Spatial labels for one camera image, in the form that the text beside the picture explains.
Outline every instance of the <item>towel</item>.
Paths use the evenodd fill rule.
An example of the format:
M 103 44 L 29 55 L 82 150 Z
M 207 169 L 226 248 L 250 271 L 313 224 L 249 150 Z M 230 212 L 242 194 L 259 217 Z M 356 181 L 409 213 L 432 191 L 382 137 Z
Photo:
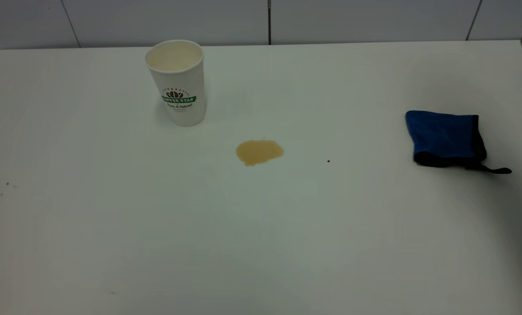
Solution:
M 411 110 L 405 115 L 414 142 L 413 159 L 426 167 L 445 168 L 461 165 L 466 169 L 494 174 L 509 174 L 511 169 L 489 169 L 481 161 L 487 158 L 479 134 L 478 115 L 449 115 Z

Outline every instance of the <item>green label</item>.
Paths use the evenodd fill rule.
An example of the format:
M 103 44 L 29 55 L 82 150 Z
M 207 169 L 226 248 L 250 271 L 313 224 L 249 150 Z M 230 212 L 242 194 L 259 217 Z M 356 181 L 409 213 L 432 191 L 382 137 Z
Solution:
M 167 96 L 162 96 L 164 101 L 166 102 L 194 102 L 196 101 L 196 96 L 191 96 L 190 98 L 169 98 Z

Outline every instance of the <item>brown liquid stain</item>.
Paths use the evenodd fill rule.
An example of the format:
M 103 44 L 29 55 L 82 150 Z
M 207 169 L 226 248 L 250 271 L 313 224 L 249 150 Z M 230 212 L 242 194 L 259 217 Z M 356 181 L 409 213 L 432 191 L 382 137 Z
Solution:
M 250 167 L 280 158 L 284 155 L 284 150 L 276 141 L 249 140 L 239 145 L 235 153 L 237 153 L 239 159 L 245 163 L 245 166 Z

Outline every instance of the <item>paper cup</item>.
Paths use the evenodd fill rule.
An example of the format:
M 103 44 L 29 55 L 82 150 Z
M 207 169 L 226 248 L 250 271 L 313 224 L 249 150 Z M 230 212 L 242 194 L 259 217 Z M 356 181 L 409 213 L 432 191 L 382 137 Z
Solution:
M 146 54 L 168 115 L 179 126 L 194 126 L 204 118 L 203 59 L 203 48 L 188 40 L 161 42 Z

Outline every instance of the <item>white table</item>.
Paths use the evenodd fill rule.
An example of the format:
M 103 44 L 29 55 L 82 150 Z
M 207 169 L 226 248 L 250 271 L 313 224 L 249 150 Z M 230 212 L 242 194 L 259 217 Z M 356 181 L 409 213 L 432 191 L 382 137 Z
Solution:
M 195 127 L 147 50 L 0 51 L 0 315 L 522 314 L 519 42 L 206 47 Z M 415 165 L 411 109 L 514 173 Z

